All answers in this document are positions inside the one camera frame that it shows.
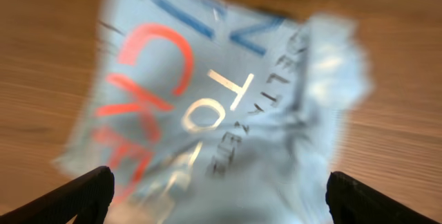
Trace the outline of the light blue printed t-shirt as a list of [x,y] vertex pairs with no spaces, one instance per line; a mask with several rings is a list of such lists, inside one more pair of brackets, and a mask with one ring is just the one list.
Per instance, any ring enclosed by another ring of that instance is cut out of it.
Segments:
[[330,223],[326,183],[369,89],[356,24],[220,0],[103,0],[88,104],[57,159],[115,176],[109,223]]

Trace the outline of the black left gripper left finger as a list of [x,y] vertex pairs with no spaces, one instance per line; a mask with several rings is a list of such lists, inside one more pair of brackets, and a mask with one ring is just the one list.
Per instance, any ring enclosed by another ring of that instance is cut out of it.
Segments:
[[103,224],[114,189],[110,168],[100,166],[1,215],[1,224]]

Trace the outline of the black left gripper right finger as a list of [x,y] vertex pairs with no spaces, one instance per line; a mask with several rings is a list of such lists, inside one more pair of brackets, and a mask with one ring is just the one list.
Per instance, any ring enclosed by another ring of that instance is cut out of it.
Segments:
[[439,224],[341,171],[330,173],[325,200],[334,224]]

